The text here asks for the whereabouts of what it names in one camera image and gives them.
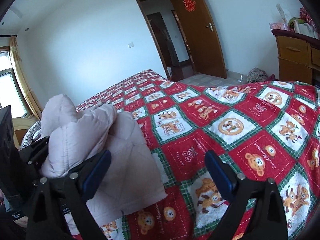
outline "bedspread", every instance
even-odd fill
[[[228,207],[204,154],[249,179],[275,179],[289,239],[310,219],[320,194],[320,92],[301,82],[198,87],[145,70],[77,107],[103,100],[139,123],[168,194],[164,200],[101,227],[107,239],[207,239]],[[236,231],[239,239],[254,199]]]

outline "door handle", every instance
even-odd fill
[[[213,32],[213,28],[212,28],[212,24],[211,23],[209,23],[209,25],[206,26],[205,28],[210,28],[210,30]]]

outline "desk drawer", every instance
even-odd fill
[[[285,58],[297,63],[309,65],[307,42],[291,37],[278,36],[279,53]]]
[[[312,84],[312,69],[292,61],[279,59],[280,81],[300,81]]]
[[[311,48],[312,52],[312,63],[320,66],[320,50]]]

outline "door frame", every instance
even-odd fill
[[[171,12],[173,14],[173,17],[174,17],[174,19],[175,19],[175,21],[176,21],[176,23],[178,25],[179,31],[180,31],[181,36],[183,38],[183,43],[184,43],[184,45],[186,47],[186,51],[187,51],[187,53],[189,55],[189,60],[191,62],[192,70],[193,70],[194,73],[196,73],[196,68],[195,68],[195,64],[194,64],[193,59],[192,59],[192,55],[191,55],[190,49],[188,48],[187,43],[186,43],[186,40],[187,40],[186,35],[184,34],[184,31],[183,31],[183,28],[181,26],[181,23],[178,22],[178,20],[177,20],[177,17],[179,18],[179,16],[177,15],[177,17],[176,17],[176,14],[177,14],[176,10],[171,10]]]
[[[159,53],[159,56],[160,56],[160,59],[161,59],[161,62],[162,62],[164,71],[165,71],[165,73],[166,73],[166,75],[167,75],[167,79],[171,80],[171,77],[170,77],[169,72],[168,72],[168,69],[167,69],[167,65],[166,65],[166,63],[165,63],[165,61],[164,61],[164,57],[163,57],[163,55],[162,55],[162,52],[161,52],[161,49],[160,49],[160,46],[159,46],[159,43],[158,43],[158,41],[157,41],[157,39],[156,39],[155,33],[153,32],[153,29],[152,29],[152,27],[151,27],[151,24],[150,24],[150,22],[149,22],[149,19],[148,19],[147,15],[146,15],[145,11],[143,10],[142,4],[141,4],[141,2],[147,1],[147,0],[136,0],[136,1],[137,1],[137,4],[139,5],[139,8],[140,8],[140,10],[141,10],[141,12],[142,12],[142,14],[143,14],[143,17],[144,17],[145,21],[146,21],[146,23],[147,23],[147,26],[148,26],[148,28],[149,28],[149,31],[150,31],[151,36],[152,36],[152,38],[153,38],[153,41],[155,42],[155,45],[156,45],[156,48],[157,48],[157,50],[158,50],[158,53]]]

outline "wooden desk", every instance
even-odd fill
[[[320,76],[320,40],[283,30],[273,30],[279,53],[279,79],[313,84]]]

